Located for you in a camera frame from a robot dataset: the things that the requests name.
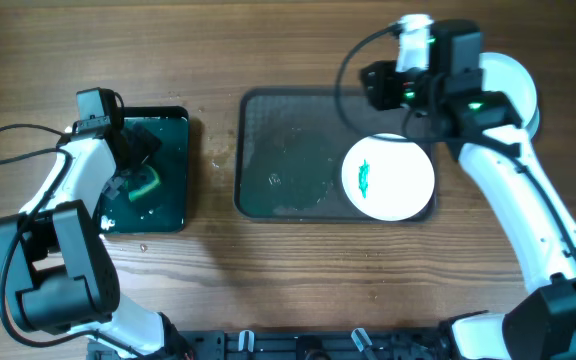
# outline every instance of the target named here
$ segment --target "black plastic mount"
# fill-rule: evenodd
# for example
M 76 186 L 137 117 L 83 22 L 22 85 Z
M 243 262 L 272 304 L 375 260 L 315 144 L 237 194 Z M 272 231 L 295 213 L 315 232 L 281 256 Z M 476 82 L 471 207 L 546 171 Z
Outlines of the black plastic mount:
M 145 360 L 180 359 L 195 360 L 195 351 L 184 335 L 177 331 L 166 315 L 159 313 L 164 326 L 164 346 L 156 352 L 145 356 Z
M 413 68 L 398 73 L 394 61 L 378 61 L 360 71 L 370 104 L 377 110 L 407 106 L 430 113 L 438 139 L 464 138 L 464 142 L 448 144 L 455 160 L 466 142 L 519 157 L 519 144 L 504 144 L 483 134 L 504 125 L 520 127 L 521 118 L 504 93 L 482 90 L 482 34 L 477 24 L 437 21 L 430 26 L 430 34 L 427 71 Z
M 0 271 L 26 214 L 0 218 Z M 64 265 L 38 270 L 34 262 L 61 251 Z M 81 200 L 40 213 L 10 264 L 6 299 L 23 331 L 53 335 L 91 321 L 106 322 L 119 306 L 119 280 L 97 227 Z
M 255 333 L 254 351 L 239 351 L 239 333 L 223 331 L 180 332 L 194 349 L 194 358 L 166 360 L 366 360 L 348 332 Z M 445 360 L 452 349 L 449 336 L 438 328 L 403 328 L 368 331 L 377 360 Z M 87 360 L 120 360 L 116 352 L 99 343 L 88 344 Z
M 79 118 L 72 125 L 72 133 L 63 136 L 57 147 L 83 139 L 104 139 L 112 152 L 117 171 L 141 164 L 132 157 L 131 148 L 121 130 L 124 128 L 123 108 L 117 106 L 116 93 L 110 89 L 94 88 L 77 93 Z
M 506 315 L 512 359 L 576 359 L 576 279 L 553 277 Z

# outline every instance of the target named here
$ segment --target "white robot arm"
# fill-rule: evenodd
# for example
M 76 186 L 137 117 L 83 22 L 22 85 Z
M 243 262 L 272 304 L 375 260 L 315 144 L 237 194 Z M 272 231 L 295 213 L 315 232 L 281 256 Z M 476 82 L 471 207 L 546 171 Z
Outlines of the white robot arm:
M 13 318 L 24 331 L 88 334 L 122 358 L 155 354 L 188 360 L 192 350 L 163 314 L 119 293 L 116 271 L 91 221 L 105 184 L 130 171 L 131 162 L 141 161 L 134 159 L 121 133 L 123 107 L 117 108 L 115 93 L 107 89 L 79 92 L 77 102 L 82 120 L 57 144 L 66 154 L 57 154 L 48 178 L 18 215 L 0 219 L 0 268 L 28 214 L 41 205 L 38 218 L 44 219 L 30 226 L 23 255 L 13 256 L 10 264 L 6 296 Z M 59 177 L 52 196 L 42 203 Z M 46 221 L 54 231 L 42 230 L 39 223 Z M 39 271 L 29 266 L 55 248 L 63 254 L 63 266 Z
M 468 44 L 468 41 L 478 36 L 477 31 L 472 31 L 468 34 L 464 31 L 463 24 L 442 24 L 431 30 L 432 23 L 433 21 L 427 15 L 408 15 L 401 19 L 399 22 L 402 26 L 399 37 L 400 52 L 396 71 L 404 73 L 411 69 L 428 70 L 429 67 L 433 67 L 432 64 L 429 64 L 431 61 L 439 63 L 445 60 L 445 58 L 440 60 L 440 56 L 450 55 L 452 56 L 451 59 L 446 60 L 444 63 L 444 65 L 446 63 L 449 64 L 444 69 L 451 70 L 448 76 L 454 79 L 463 75 L 466 78 L 467 73 L 473 69 L 466 68 L 465 73 L 460 74 L 457 69 L 459 65 L 455 64 L 460 62 L 468 63 L 469 60 L 466 57 L 469 54 L 465 46 L 478 50 L 477 47 L 480 46 L 480 43 L 478 44 L 474 41 Z M 451 32 L 457 35 L 454 37 L 452 37 L 452 34 L 447 35 Z M 489 70 L 486 69 L 486 65 L 483 61 L 479 64 L 484 72 Z M 497 78 L 504 76 L 504 74 L 487 75 L 494 75 Z M 526 77 L 529 78 L 525 70 L 522 75 L 524 79 Z M 534 92 L 534 84 L 513 82 L 512 84 L 491 85 L 489 82 L 489 84 L 483 85 L 482 90 L 501 90 L 490 88 L 495 86 L 503 88 L 505 95 L 511 99 L 511 107 L 513 102 L 516 104 L 534 101 L 535 103 L 532 106 L 536 108 L 536 99 L 532 99 L 529 96 L 531 90 Z M 455 92 L 453 96 L 466 97 L 468 95 L 467 92 Z M 487 106 L 484 102 L 476 102 L 474 104 L 475 106 L 470 107 L 472 112 L 482 111 L 484 110 L 482 107 Z M 453 112 L 451 115 L 455 118 L 460 114 Z M 526 124 L 531 119 L 524 118 L 522 120 L 522 123 Z M 475 127 L 486 120 L 478 120 L 480 123 L 470 121 L 471 123 L 462 122 L 459 126 L 460 130 L 466 132 L 468 126 Z M 508 156 L 490 149 L 488 146 L 468 143 L 468 141 L 461 148 L 451 150 L 453 150 L 453 155 L 464 171 L 470 175 L 488 199 L 517 255 L 526 290 L 528 293 L 533 294 L 531 298 L 534 299 L 537 297 L 534 294 L 538 293 L 542 288 L 550 287 L 556 282 L 556 279 L 576 279 L 576 261 L 570 253 L 571 251 L 576 251 L 576 223 L 541 168 L 533 150 L 528 131 L 516 126 L 516 124 L 499 124 L 498 126 L 484 126 L 482 128 L 484 130 L 481 133 L 487 139 L 508 146 L 518 144 L 519 156 L 512 160 Z M 517 164 L 521 164 L 525 168 L 518 169 Z M 526 176 L 526 172 L 532 174 L 545 194 L 540 194 L 536 184 L 531 182 Z M 553 209 L 546 204 L 547 199 L 544 198 L 544 195 L 549 199 Z M 557 224 L 555 215 L 563 223 L 564 231 L 570 236 L 574 249 L 570 249 L 568 244 L 564 242 L 564 234 L 562 234 L 561 226 Z M 554 305 L 554 303 L 557 301 L 563 303 L 565 302 L 564 300 L 570 299 L 573 300 L 568 302 L 574 303 L 575 296 L 569 295 L 570 297 L 561 296 L 558 300 L 553 297 L 550 303 L 545 301 L 547 303 L 545 307 L 556 307 L 557 305 Z M 456 320 L 452 325 L 452 335 L 460 355 L 467 359 L 510 359 L 511 355 L 513 358 L 543 358 L 550 357 L 556 353 L 565 353 L 562 350 L 570 349 L 568 355 L 574 358 L 576 354 L 572 350 L 573 340 L 571 338 L 576 336 L 576 330 L 552 329 L 551 331 L 551 326 L 559 326 L 555 323 L 558 314 L 553 315 L 557 313 L 554 310 L 552 313 L 547 314 L 549 316 L 544 316 L 542 320 L 553 322 L 552 324 L 545 324 L 546 330 L 548 333 L 558 332 L 557 336 L 559 338 L 539 333 L 539 326 L 535 327 L 534 334 L 531 335 L 547 338 L 546 340 L 540 339 L 542 341 L 561 341 L 563 342 L 561 348 L 556 349 L 556 346 L 552 345 L 545 346 L 538 341 L 534 342 L 536 344 L 528 346 L 517 344 L 518 335 L 511 334 L 513 332 L 512 327 L 517 327 L 517 317 L 531 311 L 531 308 L 535 312 L 540 310 L 539 306 L 531 305 L 534 303 L 531 298 L 518 307 L 519 310 L 516 311 L 519 315 L 515 314 L 512 318 L 509 317 L 507 319 L 507 324 L 505 325 L 507 334 L 504 331 L 506 314 L 485 313 Z M 527 326 L 524 332 L 530 331 L 531 329 Z

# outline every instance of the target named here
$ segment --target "green object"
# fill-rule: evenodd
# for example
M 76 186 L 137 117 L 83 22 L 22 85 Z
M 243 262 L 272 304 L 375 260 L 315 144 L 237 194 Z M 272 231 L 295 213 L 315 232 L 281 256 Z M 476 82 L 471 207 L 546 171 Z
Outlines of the green object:
M 359 190 L 366 198 L 366 191 L 368 190 L 368 173 L 370 172 L 370 165 L 364 159 L 364 164 L 359 167 Z
M 134 176 L 136 178 L 134 180 L 126 180 L 124 183 L 124 187 L 127 189 L 130 188 L 131 184 L 141 180 L 140 182 L 143 183 L 141 187 L 131 190 L 128 192 L 128 199 L 132 202 L 142 198 L 143 196 L 147 195 L 151 191 L 157 188 L 161 184 L 161 179 L 159 179 L 159 174 L 148 165 L 144 165 Z
M 470 108 L 470 110 L 479 110 L 479 108 L 482 107 L 483 105 L 484 105 L 483 103 L 473 102 L 468 104 L 468 107 Z
M 156 111 L 160 111 L 159 108 L 148 109 L 152 109 L 150 116 L 157 116 Z M 189 124 L 185 110 L 183 113 L 179 110 L 173 114 L 162 113 L 161 117 L 126 115 L 126 128 L 139 123 L 161 141 L 161 147 L 140 169 L 125 178 L 114 199 L 101 195 L 94 217 L 100 232 L 142 234 L 183 229 Z

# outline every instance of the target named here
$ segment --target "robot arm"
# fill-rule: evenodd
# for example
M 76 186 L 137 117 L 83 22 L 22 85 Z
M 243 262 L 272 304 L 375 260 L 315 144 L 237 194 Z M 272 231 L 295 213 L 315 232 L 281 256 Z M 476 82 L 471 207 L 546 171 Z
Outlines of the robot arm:
M 398 61 L 377 62 L 361 72 L 369 101 L 378 110 L 430 112 L 438 138 L 464 139 L 449 142 L 449 149 L 488 199 L 530 293 L 509 314 L 454 321 L 457 353 L 467 359 L 576 358 L 576 260 L 571 253 L 576 252 L 576 223 L 539 165 L 509 100 L 526 89 L 513 89 L 516 94 L 482 89 L 481 34 L 473 22 L 433 23 L 426 15 L 408 15 L 399 26 Z M 415 96 L 436 78 L 442 80 L 437 99 Z
M 82 120 L 57 144 L 72 156 L 70 167 L 10 265 L 6 297 L 13 319 L 24 331 L 105 335 L 124 348 L 99 335 L 88 337 L 124 358 L 134 357 L 125 349 L 131 348 L 141 355 L 188 360 L 192 358 L 189 346 L 163 314 L 146 310 L 119 292 L 115 267 L 91 220 L 105 184 L 144 159 L 135 159 L 121 134 L 123 116 L 114 92 L 82 91 L 77 101 Z M 19 214 L 0 219 L 0 269 L 19 224 L 37 206 L 64 163 L 65 156 L 58 154 L 37 195 Z M 62 253 L 64 265 L 44 270 L 31 265 L 52 251 Z

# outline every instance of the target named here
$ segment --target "small green tray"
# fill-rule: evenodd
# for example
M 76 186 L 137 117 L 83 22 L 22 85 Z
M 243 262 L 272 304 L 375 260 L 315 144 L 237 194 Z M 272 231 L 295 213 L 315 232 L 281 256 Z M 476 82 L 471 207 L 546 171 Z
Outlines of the small green tray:
M 159 150 L 145 163 L 156 171 L 160 184 L 135 201 L 130 201 L 125 186 L 113 200 L 102 194 L 94 214 L 97 226 L 105 234 L 181 231 L 186 217 L 188 112 L 182 107 L 124 111 L 127 128 L 139 123 L 161 140 Z

